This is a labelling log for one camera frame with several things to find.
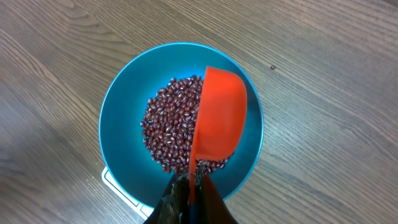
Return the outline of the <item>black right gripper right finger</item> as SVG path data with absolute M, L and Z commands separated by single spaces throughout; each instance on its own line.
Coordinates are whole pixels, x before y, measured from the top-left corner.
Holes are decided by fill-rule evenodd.
M 196 187 L 196 204 L 200 223 L 238 224 L 209 175 L 204 175 Z

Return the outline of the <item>red scoop blue handle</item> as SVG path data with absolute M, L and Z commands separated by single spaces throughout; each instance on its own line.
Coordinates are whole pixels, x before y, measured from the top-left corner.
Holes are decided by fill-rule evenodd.
M 237 74 L 206 68 L 189 160 L 190 223 L 198 222 L 196 160 L 219 161 L 234 153 L 243 134 L 247 106 L 246 86 Z

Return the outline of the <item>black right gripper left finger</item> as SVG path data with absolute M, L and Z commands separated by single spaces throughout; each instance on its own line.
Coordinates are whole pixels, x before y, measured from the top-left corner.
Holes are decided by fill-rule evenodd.
M 174 173 L 155 209 L 144 224 L 188 223 L 189 194 L 187 173 Z

